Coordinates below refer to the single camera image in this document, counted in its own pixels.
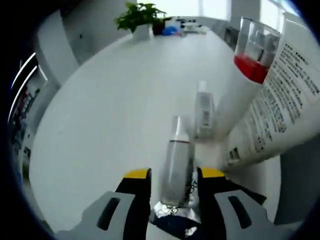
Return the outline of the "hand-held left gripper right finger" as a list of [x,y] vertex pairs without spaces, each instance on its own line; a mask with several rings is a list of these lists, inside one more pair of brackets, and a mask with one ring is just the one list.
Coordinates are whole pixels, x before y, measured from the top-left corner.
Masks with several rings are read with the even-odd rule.
[[204,240],[288,240],[293,234],[268,219],[265,196],[214,168],[197,168],[197,187]]

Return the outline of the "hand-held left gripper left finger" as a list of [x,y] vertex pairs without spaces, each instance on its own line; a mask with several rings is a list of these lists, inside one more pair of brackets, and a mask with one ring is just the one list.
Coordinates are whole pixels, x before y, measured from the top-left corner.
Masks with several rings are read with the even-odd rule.
[[58,240],[145,240],[151,214],[150,168],[124,175],[115,191],[107,191],[82,213],[71,230],[56,233]]

